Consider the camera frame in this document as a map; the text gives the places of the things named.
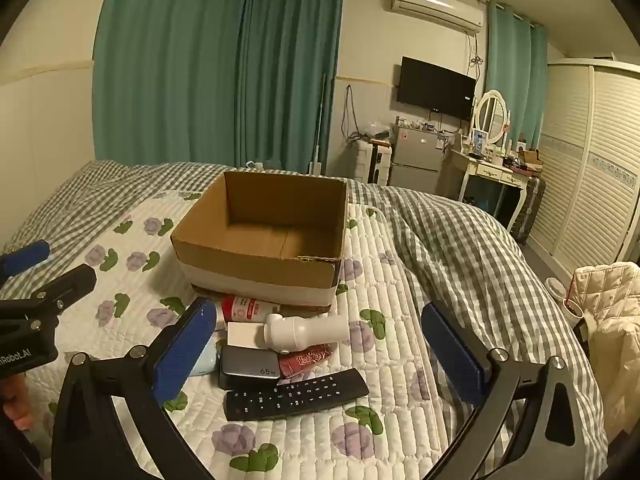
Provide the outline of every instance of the air conditioner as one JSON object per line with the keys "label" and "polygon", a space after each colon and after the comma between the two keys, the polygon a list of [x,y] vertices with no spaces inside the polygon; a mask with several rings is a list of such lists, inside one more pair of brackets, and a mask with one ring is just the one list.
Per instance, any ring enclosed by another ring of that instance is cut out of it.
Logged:
{"label": "air conditioner", "polygon": [[428,18],[449,27],[477,34],[484,22],[484,13],[457,0],[393,0],[392,10]]}

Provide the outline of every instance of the floor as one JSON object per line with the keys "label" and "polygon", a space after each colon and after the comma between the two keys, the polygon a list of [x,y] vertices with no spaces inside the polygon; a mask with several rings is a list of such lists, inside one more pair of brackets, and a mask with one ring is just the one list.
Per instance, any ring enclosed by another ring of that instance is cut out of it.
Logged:
{"label": "floor", "polygon": [[529,267],[536,273],[536,276],[540,279],[541,282],[551,276],[556,277],[556,275],[549,269],[544,261],[531,249],[528,245],[521,246],[522,254],[524,254],[524,259],[529,264]]}

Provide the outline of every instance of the gray plaid bedsheet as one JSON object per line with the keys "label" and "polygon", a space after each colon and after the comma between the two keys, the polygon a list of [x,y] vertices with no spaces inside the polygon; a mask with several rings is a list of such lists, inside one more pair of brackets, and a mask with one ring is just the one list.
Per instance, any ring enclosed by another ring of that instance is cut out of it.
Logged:
{"label": "gray plaid bedsheet", "polygon": [[[59,276],[92,240],[144,199],[169,189],[203,191],[229,169],[191,162],[132,168],[111,161],[89,163],[33,212],[5,247],[11,251],[44,238],[51,256],[7,283],[0,298],[26,297]],[[558,354],[568,362],[584,428],[585,478],[596,478],[607,455],[600,392],[573,333],[508,232],[483,211],[443,197],[348,183],[351,202],[384,212],[416,305],[443,300],[489,348],[506,348],[517,359],[543,363]],[[452,392],[433,355],[431,361],[452,441],[471,409]],[[485,472],[504,454],[521,411],[522,404],[514,404]]]}

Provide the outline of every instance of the curtain rod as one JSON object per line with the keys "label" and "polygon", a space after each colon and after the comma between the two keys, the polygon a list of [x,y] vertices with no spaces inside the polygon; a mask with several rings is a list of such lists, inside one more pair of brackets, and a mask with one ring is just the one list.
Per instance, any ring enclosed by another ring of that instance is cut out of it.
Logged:
{"label": "curtain rod", "polygon": [[[478,0],[478,1],[484,4],[488,4],[490,2],[490,0]],[[501,4],[495,4],[495,6],[498,7],[499,9],[504,10],[504,6],[502,6]],[[516,14],[515,12],[513,13],[513,17],[522,21],[522,16],[520,16],[519,14]],[[533,23],[529,23],[529,27],[536,28],[536,26]]]}

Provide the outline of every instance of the wardrobe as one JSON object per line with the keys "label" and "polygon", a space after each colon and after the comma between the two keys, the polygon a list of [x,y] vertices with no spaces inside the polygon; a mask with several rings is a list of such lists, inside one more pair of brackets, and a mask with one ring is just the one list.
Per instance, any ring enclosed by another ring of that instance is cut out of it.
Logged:
{"label": "wardrobe", "polygon": [[640,255],[640,66],[563,59],[548,77],[546,191],[528,243],[567,282],[578,267]]}

